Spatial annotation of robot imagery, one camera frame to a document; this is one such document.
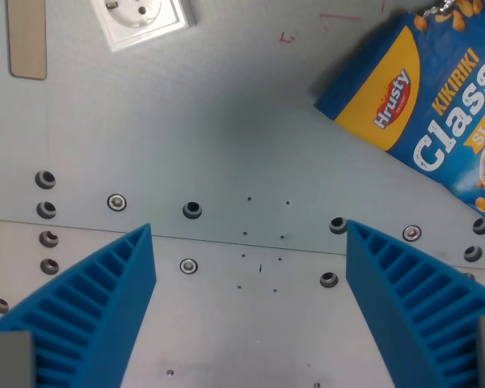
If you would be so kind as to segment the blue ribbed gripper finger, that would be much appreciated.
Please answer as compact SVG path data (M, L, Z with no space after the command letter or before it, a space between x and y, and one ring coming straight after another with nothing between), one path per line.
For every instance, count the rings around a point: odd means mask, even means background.
M346 279L397 387L478 387L476 333L485 287L357 221Z
M24 298L0 333L32 335L38 387L118 387L156 282L145 224Z

